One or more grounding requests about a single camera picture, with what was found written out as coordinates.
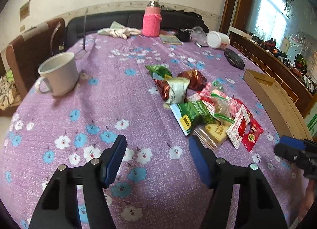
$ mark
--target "mug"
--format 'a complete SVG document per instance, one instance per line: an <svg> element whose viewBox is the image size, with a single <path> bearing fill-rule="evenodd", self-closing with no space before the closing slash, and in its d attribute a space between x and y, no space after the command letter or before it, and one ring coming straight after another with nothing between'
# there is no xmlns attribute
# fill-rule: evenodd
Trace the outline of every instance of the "mug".
<svg viewBox="0 0 317 229"><path fill-rule="evenodd" d="M60 53L47 59L37 70L41 76L35 83L38 93L51 93L53 96L62 96L71 91L79 78L75 54L70 52ZM40 90L40 84L44 82L47 91Z"/></svg>

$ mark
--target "metal bolt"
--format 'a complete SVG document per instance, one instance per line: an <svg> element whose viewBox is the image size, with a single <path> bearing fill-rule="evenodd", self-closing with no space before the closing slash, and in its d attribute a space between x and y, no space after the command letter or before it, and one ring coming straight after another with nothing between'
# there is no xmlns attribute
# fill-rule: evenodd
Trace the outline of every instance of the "metal bolt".
<svg viewBox="0 0 317 229"><path fill-rule="evenodd" d="M250 165L250 168L251 168L252 170L257 170L259 167L257 166L257 164L251 164L251 165Z"/></svg>
<svg viewBox="0 0 317 229"><path fill-rule="evenodd" d="M66 169L66 165L60 165L59 167L58 167L58 170L60 170L60 171L63 171L63 170L65 170Z"/></svg>
<svg viewBox="0 0 317 229"><path fill-rule="evenodd" d="M100 162L99 158L94 158L90 161L93 165L96 165Z"/></svg>
<svg viewBox="0 0 317 229"><path fill-rule="evenodd" d="M226 161L225 161L223 158L221 158L221 157L216 159L216 163L217 163L218 165L223 165L225 162L226 162Z"/></svg>

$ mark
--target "blue gripper pad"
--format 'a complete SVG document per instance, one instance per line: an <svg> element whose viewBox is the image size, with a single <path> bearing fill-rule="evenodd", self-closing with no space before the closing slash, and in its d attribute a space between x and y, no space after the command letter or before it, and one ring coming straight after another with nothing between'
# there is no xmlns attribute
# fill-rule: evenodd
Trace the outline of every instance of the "blue gripper pad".
<svg viewBox="0 0 317 229"><path fill-rule="evenodd" d="M209 189L215 188L218 180L216 175L216 156L211 149L205 148L197 135L189 138L189 150L199 174L200 180Z"/></svg>
<svg viewBox="0 0 317 229"><path fill-rule="evenodd" d="M126 138L123 137L122 139L119 139L118 136L116 141L117 140L119 140L119 142L117 145L116 142L113 144L112 148L115 147L115 151L106 168L107 173L104 183L107 187L115 181L124 153L126 152Z"/></svg>
<svg viewBox="0 0 317 229"><path fill-rule="evenodd" d="M296 148L298 150L305 150L306 148L303 140L294 139L288 136L282 136L280 139L280 143L292 148Z"/></svg>

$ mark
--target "floral tablecloth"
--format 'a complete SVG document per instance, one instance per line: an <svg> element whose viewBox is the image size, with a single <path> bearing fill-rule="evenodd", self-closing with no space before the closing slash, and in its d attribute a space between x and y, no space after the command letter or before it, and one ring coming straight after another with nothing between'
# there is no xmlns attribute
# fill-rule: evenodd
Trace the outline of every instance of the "floral tablecloth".
<svg viewBox="0 0 317 229"><path fill-rule="evenodd" d="M32 88L12 118L0 153L0 197L13 219L28 228L36 204L59 164L80 166L99 157L118 134L127 151L116 181L104 190L117 228L199 228L212 191L200 181L186 138L163 101L145 65L164 64L176 76L199 69L209 82L241 99L264 129L251 152L229 140L216 155L232 164L257 163L290 223L306 182L290 163L274 156L279 137L267 113L223 51L163 45L159 38L128 40L92 34L74 52L81 72L76 88L62 98ZM259 71L241 55L246 68ZM228 228L237 208L235 187ZM88 228L81 186L80 218Z"/></svg>

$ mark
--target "brown cardboard box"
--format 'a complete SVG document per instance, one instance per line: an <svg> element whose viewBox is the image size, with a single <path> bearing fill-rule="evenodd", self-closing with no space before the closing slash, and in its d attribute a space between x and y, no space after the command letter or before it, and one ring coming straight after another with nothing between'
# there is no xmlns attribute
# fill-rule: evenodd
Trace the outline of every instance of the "brown cardboard box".
<svg viewBox="0 0 317 229"><path fill-rule="evenodd" d="M279 137L312 140L299 110L273 77L247 69L243 79L263 105Z"/></svg>

